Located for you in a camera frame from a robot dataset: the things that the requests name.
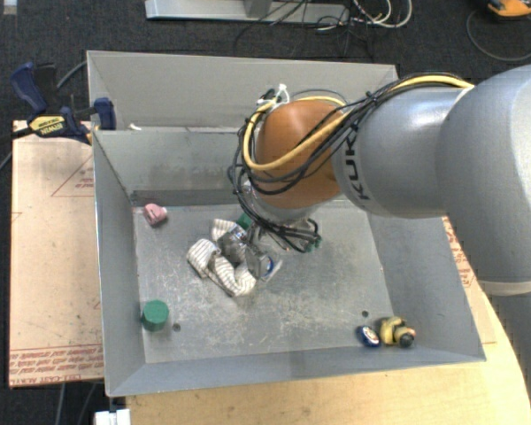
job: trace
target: crumpled cloth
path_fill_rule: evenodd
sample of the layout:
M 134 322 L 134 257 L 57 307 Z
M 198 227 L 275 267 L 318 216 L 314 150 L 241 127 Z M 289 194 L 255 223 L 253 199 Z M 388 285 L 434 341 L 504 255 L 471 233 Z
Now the crumpled cloth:
M 200 277 L 210 278 L 232 297 L 247 295 L 256 286 L 256 278 L 248 270 L 245 260 L 234 268 L 216 244 L 236 225 L 230 220 L 215 219 L 211 227 L 211 240 L 199 239 L 187 252 L 187 261 Z

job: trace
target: pink object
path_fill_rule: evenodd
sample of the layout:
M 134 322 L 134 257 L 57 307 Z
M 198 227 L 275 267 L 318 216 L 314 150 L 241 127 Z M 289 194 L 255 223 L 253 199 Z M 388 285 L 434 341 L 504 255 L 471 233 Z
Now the pink object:
M 143 207 L 143 215 L 153 227 L 154 225 L 157 225 L 158 223 L 167 219 L 167 210 L 162 206 L 150 203 Z

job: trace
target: blue clamp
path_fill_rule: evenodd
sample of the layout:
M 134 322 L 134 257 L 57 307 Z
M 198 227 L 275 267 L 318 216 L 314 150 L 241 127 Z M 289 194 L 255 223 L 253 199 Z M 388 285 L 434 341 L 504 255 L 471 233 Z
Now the blue clamp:
M 27 118 L 27 125 L 30 127 L 30 123 L 37 117 L 44 115 L 48 111 L 48 103 L 35 84 L 34 78 L 34 64 L 27 62 L 24 65 L 16 69 L 10 76 L 10 83 L 14 89 L 16 95 L 26 101 L 32 107 L 32 113 Z M 83 112 L 75 113 L 70 107 L 64 105 L 58 111 L 65 123 L 63 127 L 56 130 L 54 133 L 48 134 L 50 136 L 70 137 L 80 142 L 90 143 L 89 129 L 81 124 L 77 120 L 77 116 L 80 117 L 84 114 L 91 115 L 97 113 L 100 121 L 101 128 L 114 130 L 116 129 L 116 115 L 114 113 L 114 107 L 112 102 L 107 97 L 98 98 L 94 106 Z M 45 136 L 40 132 L 35 132 L 39 136 Z

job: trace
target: wooden board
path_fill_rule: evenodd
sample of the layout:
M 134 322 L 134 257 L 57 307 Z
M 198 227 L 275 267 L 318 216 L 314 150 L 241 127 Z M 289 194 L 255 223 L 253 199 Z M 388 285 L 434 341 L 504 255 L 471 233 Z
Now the wooden board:
M 9 385 L 102 378 L 92 148 L 30 135 L 12 149 Z

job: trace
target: black carpet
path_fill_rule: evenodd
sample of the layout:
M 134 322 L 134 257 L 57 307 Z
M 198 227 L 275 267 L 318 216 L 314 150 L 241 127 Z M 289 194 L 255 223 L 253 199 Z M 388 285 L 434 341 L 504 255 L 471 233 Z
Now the black carpet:
M 188 53 L 253 58 L 308 58 L 326 61 L 392 64 L 400 76 L 448 71 L 474 83 L 515 66 L 531 63 L 493 59 L 478 51 L 466 34 L 466 18 L 477 8 L 474 0 L 413 0 L 413 16 L 399 29 L 340 29 L 324 34 L 309 27 L 208 21 L 147 21 L 145 0 L 18 0 L 17 16 L 4 16 L 0 0 L 0 135 L 12 120 L 24 119 L 28 106 L 15 97 L 10 74 L 21 64 L 53 62 L 59 73 L 85 58 L 87 50 Z M 478 41 L 501 57 L 531 51 L 531 22 L 493 22 L 479 12 L 473 27 Z M 87 78 L 77 73 L 63 88 L 78 108 L 88 103 Z M 10 151 L 0 146 L 0 162 Z M 12 167 L 0 173 L 0 424 L 53 424 L 59 387 L 10 390 L 7 386 L 10 211 Z M 61 423 L 77 422 L 91 384 L 66 388 Z M 84 422 L 108 400 L 97 386 Z

